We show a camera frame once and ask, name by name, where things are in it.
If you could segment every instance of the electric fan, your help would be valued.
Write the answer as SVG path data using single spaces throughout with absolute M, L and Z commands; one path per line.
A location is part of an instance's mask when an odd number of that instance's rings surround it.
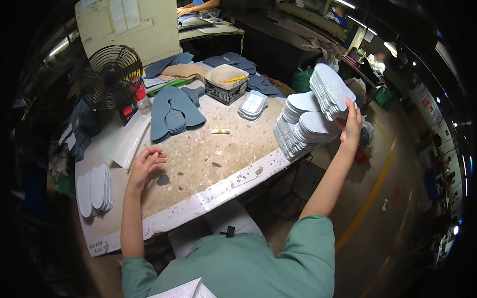
M 82 75 L 82 97 L 97 110 L 117 109 L 123 124 L 137 111 L 143 65 L 139 55 L 125 45 L 111 45 L 94 53 Z

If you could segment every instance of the black strap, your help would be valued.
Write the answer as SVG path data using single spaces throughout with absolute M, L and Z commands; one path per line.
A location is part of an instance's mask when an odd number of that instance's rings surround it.
M 224 233 L 224 232 L 219 232 L 219 233 L 222 234 L 222 235 L 226 235 L 226 238 L 232 238 L 234 236 L 234 232 L 235 232 L 235 227 L 234 226 L 228 226 L 226 233 Z

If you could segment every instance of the yellow floor line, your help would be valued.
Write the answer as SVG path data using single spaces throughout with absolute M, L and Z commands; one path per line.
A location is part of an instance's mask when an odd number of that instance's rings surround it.
M 399 228 L 399 232 L 397 233 L 397 236 L 396 236 L 396 239 L 394 240 L 394 244 L 393 244 L 393 248 L 391 248 L 391 252 L 389 253 L 388 257 L 386 258 L 386 260 L 384 261 L 383 265 L 381 266 L 381 268 L 379 269 L 378 273 L 376 274 L 376 276 L 374 277 L 373 281 L 371 282 L 371 284 L 368 286 L 368 288 L 361 294 L 361 298 L 364 298 L 366 297 L 369 292 L 371 291 L 371 289 L 376 285 L 376 283 L 378 282 L 379 278 L 381 278 L 381 275 L 383 274 L 384 272 L 384 269 L 386 269 L 386 266 L 387 264 L 389 263 L 389 260 L 391 259 L 391 257 L 396 253 L 397 251 L 397 248 L 398 248 L 398 245 L 399 245 L 399 241 L 401 240 L 401 236 L 403 234 L 403 229 L 404 229 L 404 225 L 406 224 L 406 220 L 407 220 L 407 215 L 409 214 L 409 208 L 411 206 L 411 198 L 413 196 L 413 192 L 414 192 L 414 189 L 411 190 L 411 193 L 409 194 L 409 200 L 407 202 L 407 207 L 406 207 L 406 212 L 404 213 L 404 217 L 403 217 L 403 221 L 401 223 L 401 227 Z
M 384 135 L 384 138 L 388 141 L 388 143 L 391 144 L 391 138 L 384 132 L 384 129 L 382 128 L 382 126 L 379 124 L 379 122 L 376 119 L 374 120 L 374 125 Z
M 376 184 L 373 187 L 373 190 L 369 194 L 368 199 L 364 203 L 364 205 L 361 207 L 361 210 L 358 212 L 358 215 L 353 219 L 351 224 L 348 226 L 346 231 L 341 235 L 340 239 L 336 241 L 334 245 L 334 252 L 337 253 L 341 247 L 348 241 L 349 237 L 353 234 L 353 232 L 356 230 L 360 222 L 363 220 L 364 216 L 368 212 L 369 208 L 373 204 L 374 199 L 376 198 L 376 195 L 379 192 L 379 189 L 381 188 L 381 184 L 383 184 L 384 177 L 386 176 L 387 170 L 389 169 L 389 165 L 391 164 L 391 160 L 394 155 L 394 146 L 396 145 L 396 140 L 397 136 L 399 134 L 399 130 L 396 132 L 396 135 L 394 136 L 393 143 L 391 144 L 391 149 L 389 149 L 389 154 L 386 158 L 386 162 L 384 163 L 384 167 L 379 174 L 378 180 L 376 181 Z

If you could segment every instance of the yellow pencil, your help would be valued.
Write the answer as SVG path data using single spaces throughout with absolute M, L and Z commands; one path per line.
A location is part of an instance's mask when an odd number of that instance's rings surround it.
M 245 78 L 246 78 L 246 77 L 239 77 L 239 78 L 235 78 L 235 79 L 231 79 L 231 80 L 222 81 L 222 83 L 228 83 L 228 82 L 238 81 L 238 80 L 245 79 Z

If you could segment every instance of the green shirt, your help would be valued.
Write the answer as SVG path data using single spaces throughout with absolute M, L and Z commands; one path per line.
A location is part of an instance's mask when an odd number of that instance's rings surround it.
M 299 219 L 276 257 L 255 234 L 211 235 L 197 241 L 186 258 L 175 259 L 159 277 L 139 257 L 123 260 L 125 298 L 144 298 L 202 277 L 217 298 L 332 297 L 334 233 L 321 215 Z

